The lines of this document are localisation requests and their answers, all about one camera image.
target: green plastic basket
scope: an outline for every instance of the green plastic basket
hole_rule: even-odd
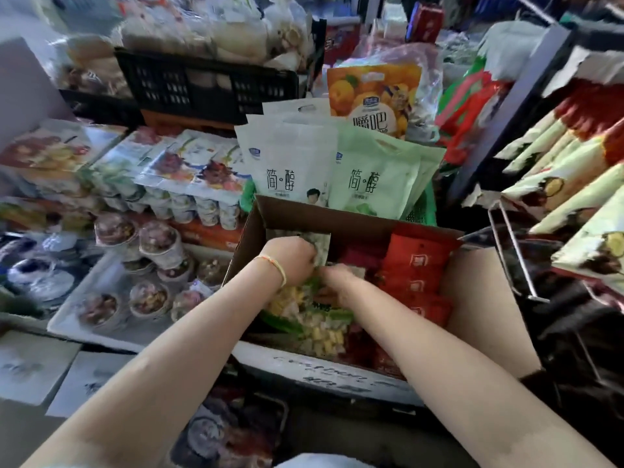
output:
[[[240,198],[240,208],[244,212],[251,212],[254,206],[254,194],[256,187],[253,180],[247,180],[245,188],[243,189],[243,195]],[[425,192],[419,197],[414,204],[414,208],[407,216],[406,220],[411,223],[420,223],[421,225],[429,225],[430,227],[436,227],[436,197],[433,193],[433,185],[431,182],[425,187]]]

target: hand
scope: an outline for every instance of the hand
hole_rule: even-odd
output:
[[[319,290],[314,300],[321,304],[349,308],[347,302],[348,283],[358,278],[346,265],[325,266],[318,270],[318,274],[326,287]]]
[[[275,259],[286,273],[287,286],[299,286],[314,271],[316,248],[299,236],[269,240],[260,254]]]

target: person's left arm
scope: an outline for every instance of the person's left arm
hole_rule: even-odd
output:
[[[289,285],[312,273],[314,247],[299,237],[271,240],[263,254],[281,264]],[[276,266],[254,259],[130,361],[22,468],[155,467],[281,283]]]

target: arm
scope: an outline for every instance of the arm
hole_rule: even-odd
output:
[[[323,278],[388,352],[427,407],[483,468],[613,464],[488,357],[345,266]]]
[[[288,284],[312,273],[314,247],[299,237],[271,240],[262,253],[282,265]],[[156,466],[281,283],[275,266],[254,259],[129,362],[22,468]]]

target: person's right arm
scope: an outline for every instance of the person's right arm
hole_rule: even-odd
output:
[[[321,270],[343,306],[393,358],[482,468],[614,465],[507,371],[345,266]]]

